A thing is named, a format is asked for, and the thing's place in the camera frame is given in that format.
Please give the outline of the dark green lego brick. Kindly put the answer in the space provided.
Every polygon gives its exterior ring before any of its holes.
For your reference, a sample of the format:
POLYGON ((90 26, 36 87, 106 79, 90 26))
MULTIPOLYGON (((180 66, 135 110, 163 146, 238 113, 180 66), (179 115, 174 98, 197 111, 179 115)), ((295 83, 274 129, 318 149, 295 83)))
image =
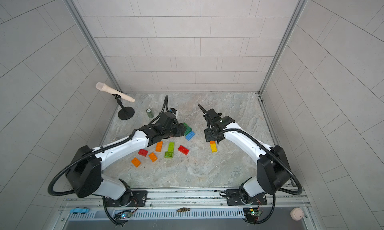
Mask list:
POLYGON ((187 136, 191 131, 192 131, 192 128, 188 126, 185 131, 185 136, 187 136))

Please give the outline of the yellow lego brick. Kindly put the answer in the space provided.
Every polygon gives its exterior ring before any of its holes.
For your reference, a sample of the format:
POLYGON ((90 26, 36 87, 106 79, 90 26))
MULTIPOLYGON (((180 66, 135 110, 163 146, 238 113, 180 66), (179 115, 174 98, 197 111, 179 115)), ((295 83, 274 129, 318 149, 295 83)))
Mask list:
POLYGON ((217 145, 216 145, 215 142, 211 142, 211 143, 210 143, 210 147, 211 147, 211 151, 212 151, 212 152, 217 152, 217 151, 218 151, 218 149, 217 149, 217 145))

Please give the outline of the red lego brick long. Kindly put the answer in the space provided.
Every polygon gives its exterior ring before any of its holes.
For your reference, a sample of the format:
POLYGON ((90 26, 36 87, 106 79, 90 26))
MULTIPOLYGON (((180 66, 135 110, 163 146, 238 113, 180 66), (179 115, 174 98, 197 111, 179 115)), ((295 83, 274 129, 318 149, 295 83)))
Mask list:
POLYGON ((186 147, 184 147, 184 146, 182 146, 182 145, 179 146, 178 151, 181 152, 181 153, 184 154, 184 155, 188 155, 189 152, 190 152, 189 149, 187 149, 186 147))

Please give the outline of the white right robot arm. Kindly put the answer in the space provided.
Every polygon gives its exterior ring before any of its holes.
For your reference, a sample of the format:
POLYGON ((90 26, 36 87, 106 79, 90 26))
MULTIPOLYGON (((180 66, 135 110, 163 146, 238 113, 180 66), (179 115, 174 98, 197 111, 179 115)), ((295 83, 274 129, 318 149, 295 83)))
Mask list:
POLYGON ((222 118, 222 114, 214 109, 206 110, 200 104, 198 107, 207 122, 207 128, 204 130, 206 142, 219 143, 227 139, 243 150, 257 165, 257 175, 240 186, 240 196, 244 202, 249 202, 259 194, 274 195, 278 191, 291 195, 302 193, 300 184, 297 191, 283 188, 287 181, 296 181, 297 178, 294 177, 285 152, 280 146, 271 147, 258 141, 243 131, 229 116, 222 118))

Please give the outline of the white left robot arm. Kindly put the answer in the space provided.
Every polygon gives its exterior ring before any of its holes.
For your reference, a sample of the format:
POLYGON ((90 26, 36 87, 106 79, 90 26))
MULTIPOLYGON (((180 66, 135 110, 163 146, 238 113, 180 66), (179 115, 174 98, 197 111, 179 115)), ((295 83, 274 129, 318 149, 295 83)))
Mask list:
POLYGON ((176 115, 163 112, 156 123, 147 124, 113 143, 90 149, 81 147, 72 160, 74 164, 66 172, 66 178, 78 198, 90 195, 119 200, 129 191, 128 185, 102 174, 119 159, 145 149, 170 137, 185 135, 186 126, 179 123, 176 115))

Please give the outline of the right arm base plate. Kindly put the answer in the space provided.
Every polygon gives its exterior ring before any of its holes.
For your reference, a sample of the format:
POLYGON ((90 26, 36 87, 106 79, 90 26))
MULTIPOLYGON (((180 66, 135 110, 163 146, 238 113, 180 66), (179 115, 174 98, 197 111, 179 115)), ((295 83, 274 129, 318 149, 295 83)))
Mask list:
POLYGON ((227 189, 220 192, 220 196, 227 200, 228 206, 265 206, 268 204, 265 195, 258 194, 250 197, 245 191, 239 189, 227 189))

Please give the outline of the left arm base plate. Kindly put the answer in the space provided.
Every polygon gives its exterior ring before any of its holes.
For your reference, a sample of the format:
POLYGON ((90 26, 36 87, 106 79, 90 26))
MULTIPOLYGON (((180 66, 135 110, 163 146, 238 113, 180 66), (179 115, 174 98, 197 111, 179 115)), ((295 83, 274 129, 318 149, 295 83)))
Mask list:
POLYGON ((105 199, 105 206, 107 208, 133 208, 144 207, 146 204, 148 191, 131 191, 123 194, 118 200, 111 198, 105 199))

